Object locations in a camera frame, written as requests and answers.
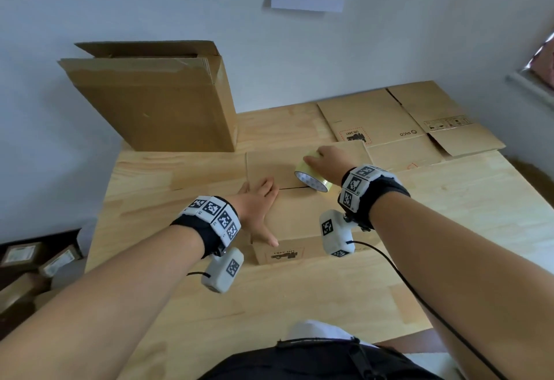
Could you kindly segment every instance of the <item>wood grain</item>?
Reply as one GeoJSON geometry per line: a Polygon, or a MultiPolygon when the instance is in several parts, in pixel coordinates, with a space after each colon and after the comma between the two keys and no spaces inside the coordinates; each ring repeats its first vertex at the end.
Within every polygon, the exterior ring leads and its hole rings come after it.
{"type": "MultiPolygon", "coordinates": [[[[245,151],[335,141],[315,104],[238,119],[242,154],[122,151],[87,269],[166,226],[196,195],[237,191],[245,180],[245,151]]],[[[554,271],[554,210],[499,152],[398,175],[416,200],[554,271]]],[[[239,246],[246,262],[229,292],[218,295],[197,278],[184,279],[122,378],[197,378],[232,353],[274,345],[287,328],[308,318],[369,342],[430,328],[419,304],[375,252],[258,266],[245,236],[239,246]]]]}

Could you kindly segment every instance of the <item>open cardboard box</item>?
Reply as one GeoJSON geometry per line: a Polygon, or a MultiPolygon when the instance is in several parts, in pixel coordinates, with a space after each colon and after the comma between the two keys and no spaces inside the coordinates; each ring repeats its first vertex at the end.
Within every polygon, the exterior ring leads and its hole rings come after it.
{"type": "Polygon", "coordinates": [[[136,151],[232,152],[237,118],[208,40],[90,42],[61,59],[73,85],[136,151]]]}
{"type": "MultiPolygon", "coordinates": [[[[363,141],[338,142],[335,146],[346,151],[356,162],[371,164],[363,141]]],[[[296,165],[309,151],[319,145],[296,146],[270,151],[246,153],[246,175],[250,183],[261,177],[273,175],[281,188],[279,196],[265,217],[269,230],[279,240],[278,247],[271,247],[252,239],[252,246],[259,264],[271,264],[326,256],[323,250],[319,216],[328,209],[342,212],[337,203],[340,187],[333,186],[327,193],[318,192],[306,187],[294,175],[296,165]]],[[[352,230],[354,240],[371,245],[378,244],[380,239],[372,232],[352,230]]],[[[369,247],[356,245],[356,250],[369,247]]]]}
{"type": "Polygon", "coordinates": [[[373,163],[392,172],[506,146],[433,81],[317,104],[337,139],[363,140],[373,163]]]}

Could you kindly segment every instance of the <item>clear packing tape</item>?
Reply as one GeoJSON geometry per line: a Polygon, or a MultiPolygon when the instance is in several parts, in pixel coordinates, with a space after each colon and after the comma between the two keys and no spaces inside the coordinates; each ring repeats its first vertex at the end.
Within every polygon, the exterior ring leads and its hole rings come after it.
{"type": "MultiPolygon", "coordinates": [[[[320,157],[321,155],[317,151],[310,151],[307,155],[312,157],[320,157]]],[[[330,181],[325,180],[319,173],[307,165],[304,161],[298,164],[294,170],[294,174],[302,183],[311,187],[317,191],[327,193],[333,184],[330,181]]]]}

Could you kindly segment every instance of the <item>black cable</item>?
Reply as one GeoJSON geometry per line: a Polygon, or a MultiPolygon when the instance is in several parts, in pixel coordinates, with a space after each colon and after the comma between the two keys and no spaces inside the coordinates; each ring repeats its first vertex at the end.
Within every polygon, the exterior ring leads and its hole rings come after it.
{"type": "Polygon", "coordinates": [[[418,301],[431,313],[434,317],[436,317],[461,343],[467,346],[467,348],[474,353],[474,355],[481,360],[483,364],[485,364],[489,370],[491,370],[498,378],[501,380],[508,380],[506,376],[504,376],[500,370],[498,370],[483,354],[481,354],[471,343],[469,343],[468,340],[466,340],[458,331],[450,325],[445,319],[442,318],[442,316],[437,313],[433,307],[429,306],[424,299],[421,298],[421,296],[416,292],[414,287],[408,282],[406,278],[404,278],[404,275],[398,270],[396,265],[392,262],[391,259],[388,258],[388,256],[383,253],[378,248],[368,244],[363,243],[362,241],[347,241],[347,244],[356,243],[356,244],[362,244],[364,246],[370,247],[371,249],[375,250],[377,253],[379,253],[381,256],[383,256],[387,262],[392,266],[392,268],[396,271],[400,279],[402,279],[402,282],[405,283],[405,285],[408,287],[408,289],[412,292],[412,294],[418,299],[418,301]]]}
{"type": "Polygon", "coordinates": [[[206,278],[212,277],[209,273],[206,273],[206,272],[189,272],[187,273],[187,276],[189,275],[204,275],[206,278]]]}

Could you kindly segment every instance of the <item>wristband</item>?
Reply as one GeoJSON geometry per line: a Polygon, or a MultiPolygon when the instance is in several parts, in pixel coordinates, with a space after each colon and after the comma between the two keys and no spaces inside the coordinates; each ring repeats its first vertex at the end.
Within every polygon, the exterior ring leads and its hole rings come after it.
{"type": "Polygon", "coordinates": [[[221,253],[240,230],[235,208],[219,196],[198,196],[171,225],[195,229],[204,242],[204,256],[221,253]]]}
{"type": "Polygon", "coordinates": [[[373,230],[370,209],[377,199],[391,191],[410,196],[394,174],[374,165],[363,164],[351,169],[342,178],[338,204],[363,230],[373,230]]]}

